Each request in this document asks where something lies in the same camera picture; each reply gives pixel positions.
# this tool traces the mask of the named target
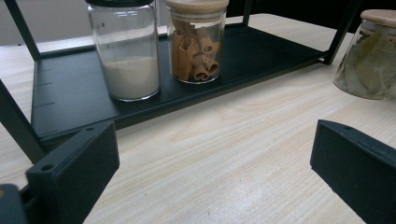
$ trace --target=glass jar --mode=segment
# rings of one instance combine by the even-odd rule
[[[206,83],[220,73],[228,0],[166,0],[170,73],[187,83]]]
[[[160,89],[153,0],[86,0],[93,40],[111,97],[147,99]]]
[[[396,84],[396,11],[370,9],[333,80],[342,91],[366,99],[387,99]]]

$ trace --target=white wall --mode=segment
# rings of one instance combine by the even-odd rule
[[[156,0],[159,25],[167,23],[164,0]],[[35,42],[91,35],[84,0],[17,0]],[[0,0],[0,46],[24,44],[4,0]]]

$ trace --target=dark background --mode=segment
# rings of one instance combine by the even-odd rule
[[[337,29],[349,0],[253,0],[251,14],[269,13],[277,16],[306,21]],[[245,0],[230,0],[227,17],[242,16]],[[361,13],[365,9],[394,9],[396,0],[362,0],[360,9],[354,18],[350,33],[355,33],[361,24]]]

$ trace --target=black lid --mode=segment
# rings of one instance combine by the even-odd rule
[[[153,0],[85,0],[86,3],[99,7],[142,7]]]

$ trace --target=jar lid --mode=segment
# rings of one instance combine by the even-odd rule
[[[216,11],[228,6],[229,0],[166,0],[170,8],[184,11]]]
[[[86,3],[99,7],[142,7],[154,0],[85,0]]]
[[[396,28],[396,10],[369,9],[361,13],[361,19],[377,25]]]

